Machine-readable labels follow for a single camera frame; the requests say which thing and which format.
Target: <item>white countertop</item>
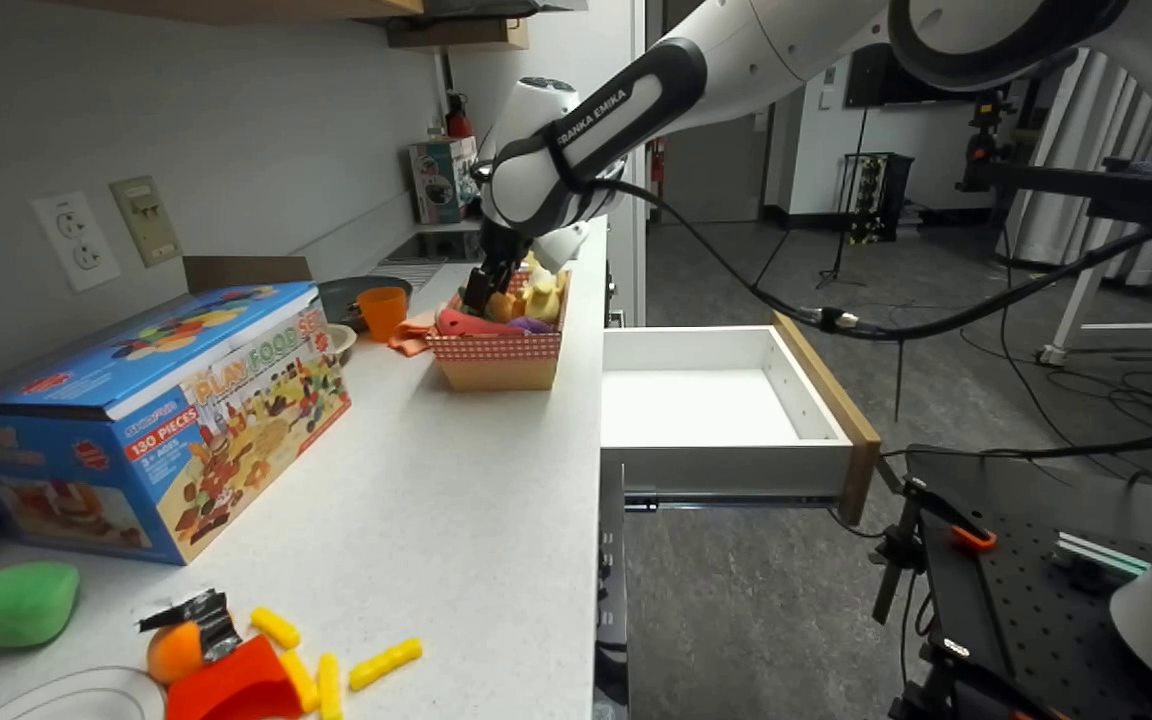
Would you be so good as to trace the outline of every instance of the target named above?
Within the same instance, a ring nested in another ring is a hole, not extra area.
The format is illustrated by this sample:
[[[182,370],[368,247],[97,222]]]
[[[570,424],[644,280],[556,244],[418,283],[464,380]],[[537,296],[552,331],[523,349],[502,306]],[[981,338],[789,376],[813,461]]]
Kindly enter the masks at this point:
[[[257,605],[297,624],[306,665],[334,652],[347,673],[420,637],[419,661],[344,692],[347,719],[586,720],[605,223],[591,228],[553,392],[454,393],[433,355],[361,340],[344,366],[348,414],[187,568],[0,538],[0,568],[55,559],[82,577],[56,641],[0,651],[0,705],[74,670],[145,666],[136,621],[215,588],[244,637]],[[442,305],[467,271],[439,270],[412,314]]]

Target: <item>wall plate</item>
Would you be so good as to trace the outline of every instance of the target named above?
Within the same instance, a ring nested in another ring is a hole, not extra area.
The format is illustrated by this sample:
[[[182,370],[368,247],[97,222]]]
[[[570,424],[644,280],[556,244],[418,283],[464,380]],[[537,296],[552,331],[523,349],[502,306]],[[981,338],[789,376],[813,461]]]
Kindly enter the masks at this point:
[[[142,176],[109,183],[119,213],[123,214],[127,232],[141,251],[141,260],[151,268],[180,255],[180,242],[168,219],[154,179]]]
[[[74,291],[108,282],[122,272],[83,192],[44,197],[29,205]]]

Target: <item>red checkered basket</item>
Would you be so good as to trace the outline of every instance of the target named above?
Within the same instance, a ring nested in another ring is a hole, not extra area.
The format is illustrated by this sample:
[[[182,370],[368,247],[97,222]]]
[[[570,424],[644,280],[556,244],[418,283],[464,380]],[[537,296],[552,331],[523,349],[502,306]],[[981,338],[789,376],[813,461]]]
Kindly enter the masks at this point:
[[[571,273],[566,286],[571,287]],[[529,273],[518,272],[509,279],[509,291],[526,282]],[[563,344],[563,321],[567,319],[567,296],[558,313],[556,332],[530,336],[440,336],[430,332],[426,340],[434,350],[434,362],[444,370],[452,388],[457,391],[548,389],[558,374],[558,353]],[[448,302],[460,309],[460,296]]]

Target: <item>orange cup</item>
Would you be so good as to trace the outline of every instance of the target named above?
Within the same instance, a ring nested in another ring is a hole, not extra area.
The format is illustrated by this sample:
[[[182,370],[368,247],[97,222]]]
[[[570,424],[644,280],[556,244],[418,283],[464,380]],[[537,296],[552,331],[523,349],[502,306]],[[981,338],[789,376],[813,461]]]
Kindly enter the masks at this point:
[[[407,293],[401,287],[378,287],[358,295],[358,311],[376,342],[389,342],[400,323],[407,319]]]

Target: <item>white plate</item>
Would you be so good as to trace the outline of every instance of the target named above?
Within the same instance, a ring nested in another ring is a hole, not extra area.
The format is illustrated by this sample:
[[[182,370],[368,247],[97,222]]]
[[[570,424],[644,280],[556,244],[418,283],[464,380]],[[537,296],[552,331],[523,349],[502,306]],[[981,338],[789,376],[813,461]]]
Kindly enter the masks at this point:
[[[162,720],[159,685],[131,667],[94,667],[52,680],[0,707],[0,720]]]
[[[340,355],[349,348],[353,343],[358,342],[358,333],[353,332],[351,327],[348,325],[336,325],[334,323],[328,323],[328,338],[332,338],[332,354]]]

